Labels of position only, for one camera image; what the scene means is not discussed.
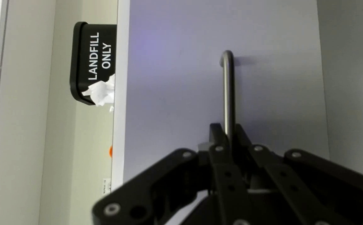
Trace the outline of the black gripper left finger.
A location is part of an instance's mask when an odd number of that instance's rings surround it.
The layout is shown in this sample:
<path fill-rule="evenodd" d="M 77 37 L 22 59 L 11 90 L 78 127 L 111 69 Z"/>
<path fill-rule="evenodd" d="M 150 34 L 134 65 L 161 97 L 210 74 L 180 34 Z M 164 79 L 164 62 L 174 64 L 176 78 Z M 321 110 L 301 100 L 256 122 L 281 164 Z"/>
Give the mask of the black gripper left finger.
<path fill-rule="evenodd" d="M 252 225 L 241 173 L 234 164 L 229 140 L 220 124 L 209 127 L 207 158 L 211 172 L 209 194 L 202 204 L 214 225 Z"/>

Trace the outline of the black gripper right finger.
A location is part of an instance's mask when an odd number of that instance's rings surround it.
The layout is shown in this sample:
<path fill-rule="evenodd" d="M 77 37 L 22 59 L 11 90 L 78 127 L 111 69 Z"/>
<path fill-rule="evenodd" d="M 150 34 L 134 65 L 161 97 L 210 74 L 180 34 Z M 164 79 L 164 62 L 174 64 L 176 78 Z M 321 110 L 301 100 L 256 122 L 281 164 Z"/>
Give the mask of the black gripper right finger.
<path fill-rule="evenodd" d="M 240 125 L 234 127 L 232 155 L 247 178 L 254 215 L 264 210 L 262 225 L 349 225 L 321 204 L 285 158 L 251 144 Z"/>

